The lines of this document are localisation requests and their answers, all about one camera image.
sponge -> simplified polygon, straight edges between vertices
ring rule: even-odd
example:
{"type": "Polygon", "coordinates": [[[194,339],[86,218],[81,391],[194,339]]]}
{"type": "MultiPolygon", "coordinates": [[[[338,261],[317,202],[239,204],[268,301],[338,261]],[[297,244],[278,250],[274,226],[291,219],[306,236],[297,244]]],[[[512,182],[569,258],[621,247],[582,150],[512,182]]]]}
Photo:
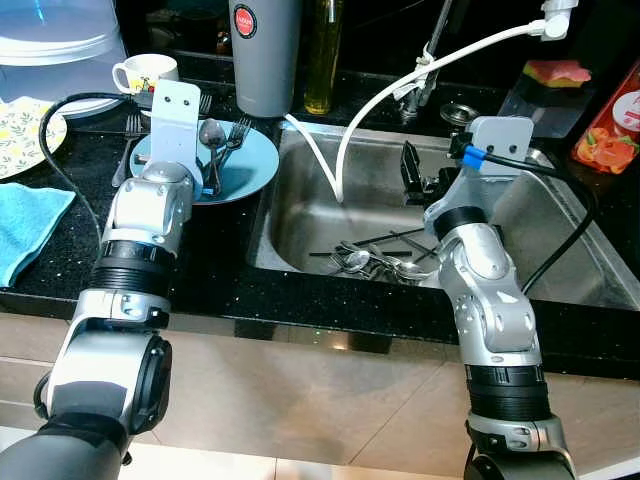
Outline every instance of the sponge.
{"type": "Polygon", "coordinates": [[[529,60],[523,73],[550,88],[580,88],[591,73],[577,60],[529,60]]]}

blue connector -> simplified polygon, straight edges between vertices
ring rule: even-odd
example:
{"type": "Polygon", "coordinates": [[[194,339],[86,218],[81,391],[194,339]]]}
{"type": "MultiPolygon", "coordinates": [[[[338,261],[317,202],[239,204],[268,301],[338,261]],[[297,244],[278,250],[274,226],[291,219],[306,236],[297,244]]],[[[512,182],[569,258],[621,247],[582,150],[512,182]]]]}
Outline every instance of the blue connector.
{"type": "Polygon", "coordinates": [[[480,170],[484,163],[484,157],[487,154],[484,150],[479,148],[468,146],[464,149],[464,156],[462,157],[462,164],[468,165],[475,170],[480,170]]]}

blue plate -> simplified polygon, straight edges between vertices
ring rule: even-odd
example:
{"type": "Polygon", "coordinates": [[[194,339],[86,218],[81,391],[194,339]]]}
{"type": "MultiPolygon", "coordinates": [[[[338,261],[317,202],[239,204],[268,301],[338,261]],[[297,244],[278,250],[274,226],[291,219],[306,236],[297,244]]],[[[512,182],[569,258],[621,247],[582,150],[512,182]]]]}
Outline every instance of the blue plate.
{"type": "MultiPolygon", "coordinates": [[[[231,132],[233,123],[220,121],[227,136],[231,132]]],[[[144,165],[137,165],[133,159],[136,155],[148,155],[151,151],[151,135],[141,139],[131,151],[129,168],[134,177],[142,172],[144,165]]],[[[206,165],[211,159],[211,153],[202,143],[198,142],[198,158],[206,165]]],[[[195,202],[195,205],[216,205],[240,200],[264,187],[278,171],[278,151],[271,140],[257,130],[251,129],[242,144],[242,148],[233,152],[227,159],[221,171],[222,192],[215,200],[195,202]]]]}

white mug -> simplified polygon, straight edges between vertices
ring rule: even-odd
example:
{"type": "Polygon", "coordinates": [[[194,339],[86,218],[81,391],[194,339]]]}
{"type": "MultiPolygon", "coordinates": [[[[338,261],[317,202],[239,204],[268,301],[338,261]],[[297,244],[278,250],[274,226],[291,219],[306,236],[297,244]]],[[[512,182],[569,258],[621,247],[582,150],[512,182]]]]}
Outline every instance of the white mug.
{"type": "Polygon", "coordinates": [[[178,80],[178,62],[166,55],[145,53],[116,63],[111,70],[113,82],[122,93],[153,92],[159,78],[178,80]],[[124,72],[129,86],[120,82],[119,72],[124,72]]]}

gray thermos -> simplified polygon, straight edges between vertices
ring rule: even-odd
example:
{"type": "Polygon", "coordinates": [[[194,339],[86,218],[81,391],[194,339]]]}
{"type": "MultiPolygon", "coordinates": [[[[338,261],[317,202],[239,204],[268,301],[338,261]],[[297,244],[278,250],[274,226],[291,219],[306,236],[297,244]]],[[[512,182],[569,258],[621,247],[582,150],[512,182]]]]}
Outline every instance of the gray thermos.
{"type": "Polygon", "coordinates": [[[281,117],[293,101],[302,0],[229,0],[240,110],[281,117]]]}

